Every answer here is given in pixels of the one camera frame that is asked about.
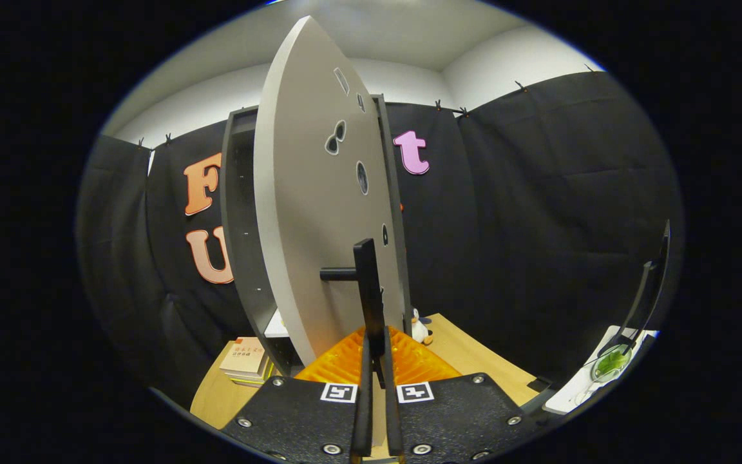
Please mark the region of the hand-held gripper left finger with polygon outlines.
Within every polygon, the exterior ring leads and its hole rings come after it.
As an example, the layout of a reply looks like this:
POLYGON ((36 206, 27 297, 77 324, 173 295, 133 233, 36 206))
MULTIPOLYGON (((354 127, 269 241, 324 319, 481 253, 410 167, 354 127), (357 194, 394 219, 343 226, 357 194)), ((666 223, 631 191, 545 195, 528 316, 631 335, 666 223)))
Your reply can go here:
POLYGON ((222 433, 280 462, 362 462, 373 435, 370 364, 359 328, 297 376, 271 376, 222 433))

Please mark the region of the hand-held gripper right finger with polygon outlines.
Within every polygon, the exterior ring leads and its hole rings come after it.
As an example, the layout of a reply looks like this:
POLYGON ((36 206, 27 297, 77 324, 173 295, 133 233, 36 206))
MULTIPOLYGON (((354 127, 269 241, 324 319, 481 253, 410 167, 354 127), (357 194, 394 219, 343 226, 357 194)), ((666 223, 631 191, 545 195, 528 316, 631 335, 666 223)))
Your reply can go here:
POLYGON ((538 420, 485 372, 462 375, 399 330, 388 328, 388 449, 401 463, 474 463, 532 441, 538 420))

